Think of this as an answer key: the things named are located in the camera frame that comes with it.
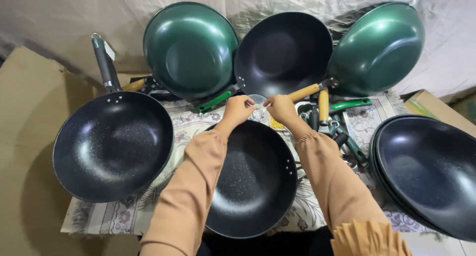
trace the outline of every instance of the wooden handle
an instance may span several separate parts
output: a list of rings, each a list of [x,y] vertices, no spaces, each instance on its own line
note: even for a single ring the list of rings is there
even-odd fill
[[[329,120],[329,90],[324,88],[319,92],[319,122]]]
[[[144,82],[144,79],[137,80],[135,82],[132,82],[130,84],[125,85],[122,87],[122,91],[125,92],[136,92],[138,90],[141,90],[146,87],[146,83]]]
[[[309,96],[311,94],[314,94],[319,91],[319,85],[318,84],[312,84],[308,87],[305,87],[303,89],[300,89],[298,91],[295,91],[293,93],[288,94],[289,98],[291,98],[291,101],[298,101],[301,100],[302,98]]]

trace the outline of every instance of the table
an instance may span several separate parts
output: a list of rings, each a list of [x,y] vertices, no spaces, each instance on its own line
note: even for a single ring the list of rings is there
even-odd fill
[[[397,114],[406,113],[406,107],[399,96],[392,90],[370,97],[372,106],[356,107],[348,110],[350,126],[355,135],[356,143],[368,155],[370,138],[376,127],[385,119]],[[92,204],[72,198],[62,232],[77,235],[134,234],[143,235],[152,218],[154,206],[160,192],[164,189],[183,160],[185,146],[198,133],[220,121],[225,107],[222,106],[209,113],[198,115],[186,101],[163,102],[174,124],[175,141],[170,161],[151,185],[126,199]],[[280,132],[283,139],[293,151],[296,161],[299,157],[293,147],[292,136]],[[326,225],[321,209],[312,191],[304,170],[298,165],[298,186],[296,197],[285,217],[278,222],[269,234],[280,231],[309,231]],[[413,219],[397,210],[375,188],[368,167],[360,168],[357,175],[367,185],[385,215],[392,223],[394,230],[402,232],[432,232]]]

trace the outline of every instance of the white cloth backdrop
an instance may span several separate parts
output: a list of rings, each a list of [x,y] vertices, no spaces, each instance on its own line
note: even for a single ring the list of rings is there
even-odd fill
[[[149,18],[177,1],[197,1],[226,15],[241,36],[281,11],[310,13],[324,22],[370,4],[396,0],[0,0],[0,55],[27,41],[99,80],[90,35],[100,33],[117,54],[118,71],[146,72],[142,35]],[[397,0],[411,3],[426,29],[417,66],[395,90],[426,88],[444,96],[476,85],[476,0]]]

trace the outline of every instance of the white tag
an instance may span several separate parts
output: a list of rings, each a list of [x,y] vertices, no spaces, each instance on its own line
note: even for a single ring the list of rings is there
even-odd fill
[[[106,48],[106,53],[114,61],[114,59],[116,58],[116,53],[114,53],[114,51],[111,49],[111,47],[106,41],[104,41],[104,47]]]

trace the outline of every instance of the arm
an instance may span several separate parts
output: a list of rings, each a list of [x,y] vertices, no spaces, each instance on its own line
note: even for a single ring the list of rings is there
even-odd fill
[[[365,184],[341,159],[337,144],[300,119],[287,95],[268,101],[273,118],[294,135],[302,168],[333,231],[335,255],[410,255]]]
[[[193,138],[184,161],[160,194],[141,256],[194,256],[210,210],[213,191],[227,152],[231,131],[253,113],[246,95],[230,98],[223,119],[213,130]]]

